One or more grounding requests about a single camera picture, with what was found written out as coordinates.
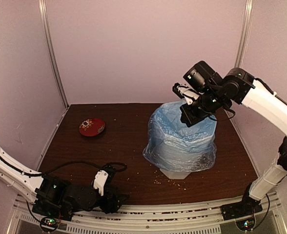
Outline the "blue plastic trash bag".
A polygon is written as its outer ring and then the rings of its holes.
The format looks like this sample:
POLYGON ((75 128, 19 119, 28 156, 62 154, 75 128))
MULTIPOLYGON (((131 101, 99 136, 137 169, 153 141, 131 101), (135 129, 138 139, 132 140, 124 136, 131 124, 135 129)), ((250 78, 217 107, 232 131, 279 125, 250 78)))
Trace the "blue plastic trash bag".
POLYGON ((194 126, 181 122, 184 100, 158 107, 148 122, 148 143, 143 156, 156 167, 170 172, 199 172, 212 168, 216 160, 217 123, 206 118, 194 126))

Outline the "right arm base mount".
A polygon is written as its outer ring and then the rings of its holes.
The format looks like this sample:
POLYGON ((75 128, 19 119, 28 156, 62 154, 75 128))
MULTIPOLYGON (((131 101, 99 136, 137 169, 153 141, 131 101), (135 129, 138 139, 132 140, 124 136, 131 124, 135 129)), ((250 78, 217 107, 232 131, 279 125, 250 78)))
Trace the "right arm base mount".
POLYGON ((221 206, 224 221, 235 220, 236 226, 241 231, 251 231, 256 226, 255 215, 261 212, 261 205, 252 206, 242 202, 236 202, 221 206))

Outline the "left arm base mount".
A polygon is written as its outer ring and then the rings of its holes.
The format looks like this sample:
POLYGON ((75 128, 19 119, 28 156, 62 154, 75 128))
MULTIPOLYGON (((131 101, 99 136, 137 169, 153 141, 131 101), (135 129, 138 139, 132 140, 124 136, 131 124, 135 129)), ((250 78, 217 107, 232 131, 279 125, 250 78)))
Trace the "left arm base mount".
POLYGON ((40 228, 47 233, 56 231, 62 221, 71 221, 73 217, 71 211, 65 209, 59 210, 36 203, 32 204, 32 208, 29 211, 32 217, 39 223, 40 228))

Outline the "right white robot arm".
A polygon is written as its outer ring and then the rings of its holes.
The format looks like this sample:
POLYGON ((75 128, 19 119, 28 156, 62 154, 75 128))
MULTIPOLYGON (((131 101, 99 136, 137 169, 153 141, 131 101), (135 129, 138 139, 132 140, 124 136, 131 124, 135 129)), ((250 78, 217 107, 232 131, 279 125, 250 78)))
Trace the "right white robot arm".
POLYGON ((181 122, 187 127, 212 118, 220 108, 235 114, 231 109, 235 102, 257 112, 285 135, 276 164, 247 186, 242 201, 238 203, 238 212, 248 215, 287 176, 287 103, 260 78, 241 68, 233 68, 225 77, 221 77, 202 60, 190 68, 183 78, 187 84, 175 83, 172 91, 186 100, 180 110, 181 122))

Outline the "white faceted trash bin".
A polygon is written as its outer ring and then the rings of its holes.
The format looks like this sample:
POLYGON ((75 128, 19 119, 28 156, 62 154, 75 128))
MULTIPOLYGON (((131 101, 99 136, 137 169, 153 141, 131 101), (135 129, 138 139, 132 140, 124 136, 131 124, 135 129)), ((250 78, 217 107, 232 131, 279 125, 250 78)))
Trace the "white faceted trash bin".
POLYGON ((173 179, 173 180, 184 180, 190 175, 190 172, 172 172, 172 171, 167 171, 167 170, 164 170, 164 169, 160 169, 160 171, 167 178, 173 179))

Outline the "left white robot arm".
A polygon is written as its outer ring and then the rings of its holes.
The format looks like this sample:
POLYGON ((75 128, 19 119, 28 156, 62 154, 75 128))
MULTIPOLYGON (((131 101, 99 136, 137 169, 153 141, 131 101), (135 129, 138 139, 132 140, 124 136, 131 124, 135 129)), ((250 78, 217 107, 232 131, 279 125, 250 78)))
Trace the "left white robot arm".
POLYGON ((121 194, 111 181, 116 173, 126 169, 127 166, 119 162, 98 166, 77 160, 40 173, 12 158, 0 146, 0 180, 17 191, 27 202, 32 203, 33 212, 48 217, 60 215, 70 220, 73 213, 89 212, 97 207, 106 214, 115 213, 129 199, 129 195, 121 194), (51 176, 52 172, 75 163, 98 169, 91 185, 76 185, 51 176))

